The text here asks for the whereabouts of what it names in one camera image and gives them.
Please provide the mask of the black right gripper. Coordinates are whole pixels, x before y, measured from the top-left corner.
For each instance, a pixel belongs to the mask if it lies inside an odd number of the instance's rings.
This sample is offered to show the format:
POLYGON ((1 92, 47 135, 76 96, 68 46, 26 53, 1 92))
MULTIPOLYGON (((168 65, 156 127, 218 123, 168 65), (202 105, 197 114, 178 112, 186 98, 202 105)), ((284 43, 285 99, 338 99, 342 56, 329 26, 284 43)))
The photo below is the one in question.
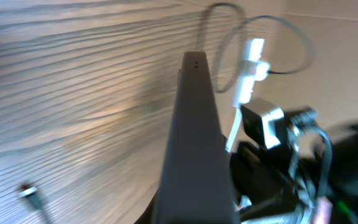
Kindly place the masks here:
POLYGON ((274 166, 264 162, 258 149, 241 141, 230 157, 232 181, 237 200, 247 197, 251 204, 239 211, 241 222, 299 223, 303 204, 293 183, 274 166))

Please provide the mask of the Galaxy S24 smartphone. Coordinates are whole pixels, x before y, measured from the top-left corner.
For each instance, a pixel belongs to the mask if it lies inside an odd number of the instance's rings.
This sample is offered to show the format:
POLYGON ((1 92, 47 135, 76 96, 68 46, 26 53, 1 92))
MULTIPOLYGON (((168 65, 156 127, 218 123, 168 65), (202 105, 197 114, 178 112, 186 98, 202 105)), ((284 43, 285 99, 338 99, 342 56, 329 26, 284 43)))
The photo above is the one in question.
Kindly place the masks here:
POLYGON ((185 52, 152 223, 238 223, 204 52, 185 52))

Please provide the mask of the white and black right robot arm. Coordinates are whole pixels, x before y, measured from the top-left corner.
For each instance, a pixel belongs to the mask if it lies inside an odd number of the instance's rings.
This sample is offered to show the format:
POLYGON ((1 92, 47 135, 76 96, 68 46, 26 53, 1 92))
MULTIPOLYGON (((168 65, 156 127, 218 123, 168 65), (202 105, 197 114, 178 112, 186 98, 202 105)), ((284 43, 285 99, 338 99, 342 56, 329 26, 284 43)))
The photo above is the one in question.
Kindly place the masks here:
POLYGON ((317 134, 312 158, 301 157, 296 140, 271 151, 247 141, 230 156, 238 216, 246 223, 358 223, 358 122, 333 129, 333 141, 313 124, 302 134, 317 134))

